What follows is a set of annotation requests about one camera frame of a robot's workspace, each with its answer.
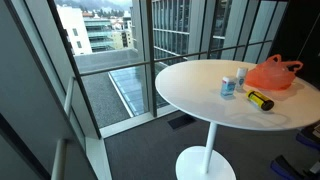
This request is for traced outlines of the blue and black equipment base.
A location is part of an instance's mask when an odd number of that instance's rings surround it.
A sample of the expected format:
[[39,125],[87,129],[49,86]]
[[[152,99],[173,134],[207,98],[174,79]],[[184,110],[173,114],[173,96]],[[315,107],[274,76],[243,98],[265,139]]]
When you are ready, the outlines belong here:
[[315,158],[298,148],[289,153],[289,159],[283,155],[275,157],[270,168],[281,180],[320,180],[320,121],[301,128],[295,140],[312,149]]

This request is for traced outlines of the black floor vent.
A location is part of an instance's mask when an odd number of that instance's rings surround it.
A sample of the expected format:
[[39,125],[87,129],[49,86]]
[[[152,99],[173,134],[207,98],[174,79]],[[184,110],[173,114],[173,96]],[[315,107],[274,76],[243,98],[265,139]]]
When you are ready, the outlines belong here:
[[185,127],[195,122],[195,119],[189,115],[183,115],[181,117],[169,120],[168,124],[173,130]]

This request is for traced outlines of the orange plastic bag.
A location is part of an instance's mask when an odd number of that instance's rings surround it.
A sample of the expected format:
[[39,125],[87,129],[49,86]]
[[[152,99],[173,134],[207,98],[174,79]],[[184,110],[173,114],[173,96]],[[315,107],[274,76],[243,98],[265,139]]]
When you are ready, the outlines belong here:
[[264,90],[286,90],[302,67],[303,63],[299,60],[283,61],[280,54],[275,54],[249,70],[245,84]]

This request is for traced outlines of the round white pedestal table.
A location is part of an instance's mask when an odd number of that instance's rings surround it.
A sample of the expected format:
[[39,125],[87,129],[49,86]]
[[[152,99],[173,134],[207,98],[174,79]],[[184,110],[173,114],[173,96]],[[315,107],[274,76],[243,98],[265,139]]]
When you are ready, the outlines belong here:
[[296,78],[283,91],[262,93],[275,102],[269,111],[251,103],[243,90],[231,96],[220,94],[222,80],[240,67],[253,63],[232,60],[192,60],[171,65],[156,77],[155,85],[164,100],[175,108],[210,123],[207,144],[192,146],[180,153],[175,171],[178,180],[236,180],[236,174],[220,153],[213,149],[219,125],[257,131],[301,128],[320,120],[320,92]]

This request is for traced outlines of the brown and yellow medicine bottle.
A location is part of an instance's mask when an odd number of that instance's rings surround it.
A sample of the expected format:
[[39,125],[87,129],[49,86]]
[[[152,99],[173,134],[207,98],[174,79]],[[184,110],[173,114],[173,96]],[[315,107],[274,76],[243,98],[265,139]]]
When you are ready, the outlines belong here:
[[247,98],[263,111],[269,111],[274,107],[274,102],[258,91],[249,90]]

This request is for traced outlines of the blue and white medicine box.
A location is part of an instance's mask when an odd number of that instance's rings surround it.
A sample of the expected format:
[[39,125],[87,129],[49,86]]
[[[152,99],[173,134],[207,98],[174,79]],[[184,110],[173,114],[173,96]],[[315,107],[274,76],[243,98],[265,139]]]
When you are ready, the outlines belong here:
[[234,76],[224,76],[222,78],[222,86],[220,94],[222,96],[232,96],[236,86],[236,78]]

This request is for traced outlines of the white bottle with blue label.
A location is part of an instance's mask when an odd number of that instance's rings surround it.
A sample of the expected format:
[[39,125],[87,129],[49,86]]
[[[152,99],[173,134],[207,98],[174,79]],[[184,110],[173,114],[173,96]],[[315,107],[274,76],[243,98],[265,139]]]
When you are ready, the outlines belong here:
[[245,83],[246,75],[247,75],[248,69],[246,67],[240,67],[237,70],[236,78],[237,78],[237,89],[242,89],[243,85]]

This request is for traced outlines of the white handrail bar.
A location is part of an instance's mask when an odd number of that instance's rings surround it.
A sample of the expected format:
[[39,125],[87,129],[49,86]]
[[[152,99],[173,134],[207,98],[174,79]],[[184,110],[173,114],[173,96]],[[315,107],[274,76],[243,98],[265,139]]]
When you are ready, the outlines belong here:
[[[75,78],[71,76],[69,78],[66,98],[64,102],[64,111],[67,115],[67,118],[70,118],[70,109],[71,109],[71,101],[73,97],[74,81],[75,81]],[[51,180],[64,180],[67,144],[68,142],[66,139],[59,139],[57,141]]]

